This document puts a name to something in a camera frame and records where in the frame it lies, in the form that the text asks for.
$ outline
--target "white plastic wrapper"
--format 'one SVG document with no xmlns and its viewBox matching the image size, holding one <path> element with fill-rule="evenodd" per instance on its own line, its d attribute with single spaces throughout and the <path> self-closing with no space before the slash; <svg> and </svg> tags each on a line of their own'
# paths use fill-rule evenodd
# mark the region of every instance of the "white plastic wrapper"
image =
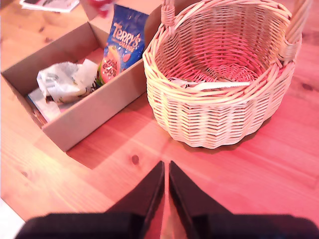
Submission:
<svg viewBox="0 0 319 239">
<path fill-rule="evenodd" d="M 57 63 L 39 71 L 36 80 L 47 102 L 70 103 L 94 91 L 97 68 L 88 59 L 83 64 Z"/>
</svg>

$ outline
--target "plastic bag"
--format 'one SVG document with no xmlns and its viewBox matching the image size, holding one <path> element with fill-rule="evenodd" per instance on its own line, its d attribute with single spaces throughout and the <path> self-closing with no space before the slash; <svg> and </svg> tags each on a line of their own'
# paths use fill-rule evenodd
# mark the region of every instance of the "plastic bag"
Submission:
<svg viewBox="0 0 319 239">
<path fill-rule="evenodd" d="M 147 14 L 114 5 L 114 17 L 98 68 L 97 84 L 103 85 L 141 59 Z"/>
</svg>

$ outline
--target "wooden table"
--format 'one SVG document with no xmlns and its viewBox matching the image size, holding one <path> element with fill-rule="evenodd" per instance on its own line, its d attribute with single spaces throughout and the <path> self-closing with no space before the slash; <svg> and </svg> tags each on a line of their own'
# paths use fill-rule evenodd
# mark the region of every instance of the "wooden table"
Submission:
<svg viewBox="0 0 319 239">
<path fill-rule="evenodd" d="M 291 2 L 283 2 L 292 9 Z M 49 212 L 102 212 L 159 160 L 166 169 L 174 160 L 233 213 L 292 214 L 319 226 L 318 15 L 315 0 L 295 74 L 278 111 L 240 143 L 215 150 L 172 140 L 157 125 L 144 94 L 63 153 L 1 78 L 1 197 L 24 220 Z M 86 20 L 81 6 L 56 14 L 22 10 L 15 0 L 1 10 L 2 68 Z M 132 162 L 133 155 L 138 163 Z M 185 237 L 167 188 L 149 238 L 152 233 Z"/>
</svg>

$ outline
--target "blue packaging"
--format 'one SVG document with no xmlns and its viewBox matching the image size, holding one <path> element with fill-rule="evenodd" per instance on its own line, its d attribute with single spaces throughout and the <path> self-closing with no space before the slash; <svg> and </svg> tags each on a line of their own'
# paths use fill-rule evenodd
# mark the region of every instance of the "blue packaging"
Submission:
<svg viewBox="0 0 319 239">
<path fill-rule="evenodd" d="M 114 5 L 110 35 L 98 69 L 97 83 L 103 85 L 141 59 L 147 14 Z"/>
</svg>

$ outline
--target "woven rim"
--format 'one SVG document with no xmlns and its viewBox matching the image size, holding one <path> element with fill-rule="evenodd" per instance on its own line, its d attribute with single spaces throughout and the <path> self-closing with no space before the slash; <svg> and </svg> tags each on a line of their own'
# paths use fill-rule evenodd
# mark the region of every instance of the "woven rim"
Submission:
<svg viewBox="0 0 319 239">
<path fill-rule="evenodd" d="M 175 83 L 170 82 L 167 77 L 158 69 L 155 56 L 158 52 L 160 45 L 181 26 L 181 24 L 186 21 L 190 16 L 200 13 L 207 9 L 208 7 L 215 7 L 221 5 L 231 5 L 231 4 L 258 4 L 258 7 L 264 7 L 265 9 L 271 10 L 275 15 L 280 18 L 286 25 L 290 25 L 290 18 L 292 14 L 280 3 L 276 3 L 272 0 L 263 1 L 252 1 L 252 0 L 206 0 L 194 3 L 189 7 L 185 8 L 180 12 L 175 18 L 172 18 L 172 9 L 163 6 L 162 11 L 167 11 L 169 14 L 169 20 L 163 17 L 162 21 L 165 24 L 159 26 L 159 30 L 154 36 L 153 40 L 145 50 L 143 54 L 143 60 L 145 65 L 145 74 L 148 79 L 148 86 L 150 84 L 156 86 L 162 92 L 165 92 L 167 96 L 171 99 L 182 100 L 189 104 L 217 104 L 230 105 L 230 104 L 241 104 L 254 97 L 266 94 L 271 90 L 271 88 L 283 80 L 290 71 L 294 69 L 294 59 L 295 54 L 298 51 L 301 40 L 295 44 L 291 44 L 284 40 L 284 43 L 288 48 L 284 48 L 279 51 L 279 55 L 282 57 L 276 58 L 272 62 L 272 65 L 268 69 L 265 69 L 263 74 L 261 74 L 255 81 L 251 83 L 248 87 L 236 87 L 236 88 L 226 88 L 221 91 L 210 91 L 202 92 L 196 91 L 192 88 L 181 88 Z M 289 59 L 285 66 L 283 66 L 280 60 Z"/>
</svg>

